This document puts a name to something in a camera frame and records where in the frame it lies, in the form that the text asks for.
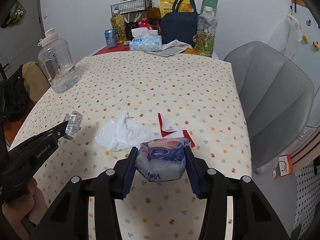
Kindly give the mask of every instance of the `human hand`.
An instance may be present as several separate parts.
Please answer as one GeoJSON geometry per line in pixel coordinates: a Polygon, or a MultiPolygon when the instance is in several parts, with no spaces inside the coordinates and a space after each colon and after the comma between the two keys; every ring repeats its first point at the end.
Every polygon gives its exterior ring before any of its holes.
{"type": "Polygon", "coordinates": [[[22,225],[21,220],[31,211],[34,206],[34,200],[32,196],[35,194],[36,189],[37,182],[34,178],[32,178],[27,184],[27,194],[8,203],[5,202],[2,205],[2,212],[5,218],[22,240],[30,239],[30,236],[22,225]]]}

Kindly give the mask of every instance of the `white tissue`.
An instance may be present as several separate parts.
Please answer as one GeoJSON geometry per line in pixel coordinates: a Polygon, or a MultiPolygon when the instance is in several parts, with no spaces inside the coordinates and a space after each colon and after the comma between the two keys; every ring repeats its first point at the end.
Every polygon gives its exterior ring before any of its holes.
{"type": "Polygon", "coordinates": [[[136,28],[132,29],[132,36],[134,38],[142,38],[146,36],[158,36],[158,30],[149,30],[148,28],[136,28]]]}
{"type": "Polygon", "coordinates": [[[95,137],[97,144],[109,151],[130,151],[132,147],[140,149],[141,143],[159,138],[141,123],[131,120],[126,111],[118,123],[110,120],[95,137]]]}
{"type": "Polygon", "coordinates": [[[168,44],[162,44],[162,50],[165,50],[167,48],[171,48],[171,47],[180,47],[180,48],[188,48],[188,49],[192,49],[192,46],[190,44],[178,41],[178,40],[174,40],[169,42],[168,44]]]}

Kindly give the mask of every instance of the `navy blue bag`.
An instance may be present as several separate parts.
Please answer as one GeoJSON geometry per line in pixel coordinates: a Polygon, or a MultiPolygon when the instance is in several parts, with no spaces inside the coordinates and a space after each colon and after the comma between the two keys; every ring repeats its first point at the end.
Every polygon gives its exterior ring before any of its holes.
{"type": "Polygon", "coordinates": [[[178,40],[195,47],[197,34],[198,13],[194,0],[190,0],[193,12],[178,12],[183,0],[175,0],[172,5],[172,12],[167,13],[160,21],[162,43],[167,44],[178,40]]]}

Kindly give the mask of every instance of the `white wall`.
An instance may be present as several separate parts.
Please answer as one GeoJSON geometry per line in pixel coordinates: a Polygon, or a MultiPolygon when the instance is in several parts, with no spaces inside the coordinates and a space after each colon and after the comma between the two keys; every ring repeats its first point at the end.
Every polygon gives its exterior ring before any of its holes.
{"type": "MultiPolygon", "coordinates": [[[[75,62],[105,46],[110,5],[120,0],[41,0],[44,29],[56,28],[68,40],[75,62]]],[[[195,0],[200,11],[202,0],[195,0]]],[[[153,0],[159,6],[159,0],[153,0]]],[[[267,43],[289,10],[290,0],[219,0],[215,52],[223,59],[249,42],[267,43]]]]}

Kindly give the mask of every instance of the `soda can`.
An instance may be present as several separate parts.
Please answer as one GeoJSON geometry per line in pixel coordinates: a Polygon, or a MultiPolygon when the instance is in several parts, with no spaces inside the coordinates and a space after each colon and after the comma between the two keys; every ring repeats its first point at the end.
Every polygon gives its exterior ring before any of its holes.
{"type": "Polygon", "coordinates": [[[106,37],[106,42],[107,42],[108,48],[113,48],[118,45],[115,29],[106,30],[104,33],[104,36],[106,37]]]}

